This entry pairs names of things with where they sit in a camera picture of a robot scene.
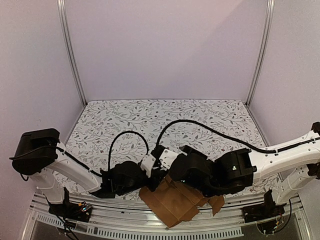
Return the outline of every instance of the brown cardboard piece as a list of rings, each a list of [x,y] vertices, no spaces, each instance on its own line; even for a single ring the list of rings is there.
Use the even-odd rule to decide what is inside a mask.
[[[169,228],[182,221],[190,221],[199,213],[197,207],[207,202],[215,215],[225,203],[223,196],[206,198],[200,191],[182,182],[173,181],[167,175],[154,192],[147,187],[141,188],[140,198]]]

